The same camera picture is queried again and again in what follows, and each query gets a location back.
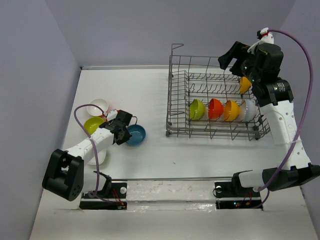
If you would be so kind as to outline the small yellow bowl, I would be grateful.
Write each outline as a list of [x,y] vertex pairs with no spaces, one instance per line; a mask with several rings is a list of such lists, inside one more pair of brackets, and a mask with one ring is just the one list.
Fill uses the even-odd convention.
[[224,106],[223,119],[225,122],[232,122],[241,114],[240,106],[233,100],[228,100]]

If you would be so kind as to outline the blue bowl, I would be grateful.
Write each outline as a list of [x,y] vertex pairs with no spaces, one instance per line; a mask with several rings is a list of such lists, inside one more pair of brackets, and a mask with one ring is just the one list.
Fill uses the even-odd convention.
[[127,127],[127,130],[131,134],[129,140],[126,141],[126,144],[129,146],[138,146],[146,138],[146,130],[141,125],[130,125]]

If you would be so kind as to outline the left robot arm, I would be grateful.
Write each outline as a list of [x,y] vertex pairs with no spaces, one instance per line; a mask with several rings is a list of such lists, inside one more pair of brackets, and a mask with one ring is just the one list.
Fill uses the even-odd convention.
[[84,186],[84,167],[99,152],[113,144],[121,145],[132,136],[128,126],[133,115],[119,110],[111,121],[102,123],[92,135],[67,149],[52,152],[42,180],[42,188],[68,201],[74,201]]

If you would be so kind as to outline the white round bowl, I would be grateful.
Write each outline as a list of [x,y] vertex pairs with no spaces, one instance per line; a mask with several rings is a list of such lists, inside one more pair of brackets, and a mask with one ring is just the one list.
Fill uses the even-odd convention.
[[249,122],[258,114],[258,107],[249,99],[243,99],[240,107],[239,119],[242,122]]

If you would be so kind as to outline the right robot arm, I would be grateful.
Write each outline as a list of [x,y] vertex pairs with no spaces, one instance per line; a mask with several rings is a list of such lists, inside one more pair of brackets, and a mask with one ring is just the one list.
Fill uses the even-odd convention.
[[298,133],[292,88],[278,76],[283,57],[278,45],[261,43],[251,50],[236,41],[218,58],[222,70],[235,59],[230,72],[251,82],[252,93],[269,124],[276,154],[276,167],[233,175],[230,190],[235,196],[242,196],[249,188],[274,192],[301,186],[320,175],[319,165],[311,163]]

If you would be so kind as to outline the large yellow bowl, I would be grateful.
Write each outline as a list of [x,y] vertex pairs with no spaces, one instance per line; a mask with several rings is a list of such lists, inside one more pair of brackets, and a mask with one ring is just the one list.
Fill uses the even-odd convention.
[[240,78],[239,81],[239,93],[241,95],[245,94],[252,86],[252,83],[245,76]]

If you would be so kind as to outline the green bowl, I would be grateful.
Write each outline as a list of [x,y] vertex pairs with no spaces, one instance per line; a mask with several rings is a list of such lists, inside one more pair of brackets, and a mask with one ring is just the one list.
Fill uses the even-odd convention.
[[87,119],[83,125],[85,133],[92,135],[105,120],[101,117],[95,116]]
[[189,118],[191,121],[197,121],[203,118],[206,113],[204,103],[199,99],[194,99],[189,106]]

